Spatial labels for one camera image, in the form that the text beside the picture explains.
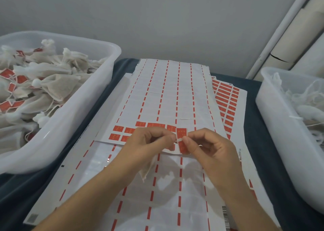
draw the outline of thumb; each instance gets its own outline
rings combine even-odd
[[[198,146],[198,144],[193,141],[191,138],[188,136],[184,136],[182,138],[183,142],[188,148],[188,151],[198,160],[198,162],[204,166],[204,163],[206,160],[209,160],[209,156],[204,153],[201,148]]]
[[[173,143],[176,141],[176,139],[177,138],[174,134],[165,135],[148,144],[148,148],[152,152],[152,154],[155,155],[157,153],[160,153],[164,148],[173,146]]]

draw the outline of plastic bin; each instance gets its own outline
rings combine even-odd
[[[269,130],[277,151],[299,195],[314,209],[324,214],[324,152],[298,117],[293,106],[272,82],[278,72],[284,90],[303,93],[315,80],[324,79],[265,67],[256,104]]]
[[[29,173],[51,163],[111,81],[114,62],[121,54],[121,48],[110,42],[41,31],[23,31],[1,36],[0,45],[9,45],[16,49],[38,48],[43,39],[53,39],[57,53],[62,53],[63,48],[67,47],[87,54],[92,60],[104,57],[108,59],[30,142],[10,155],[0,155],[0,174]]]

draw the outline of forearm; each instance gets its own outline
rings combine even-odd
[[[122,188],[120,180],[108,166],[42,221],[34,231],[94,230]]]
[[[247,185],[240,189],[240,195],[225,197],[225,203],[240,231],[279,230],[253,197]]]

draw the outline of person's right hand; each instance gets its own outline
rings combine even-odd
[[[236,148],[230,140],[203,128],[189,132],[183,141],[224,200],[249,191]]]

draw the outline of hand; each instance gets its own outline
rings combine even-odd
[[[183,141],[203,166],[223,200],[249,191],[236,148],[231,141],[207,128],[189,132]]]
[[[116,173],[122,187],[126,187],[154,155],[172,147],[176,140],[176,135],[165,128],[138,127],[109,164],[109,172]]]

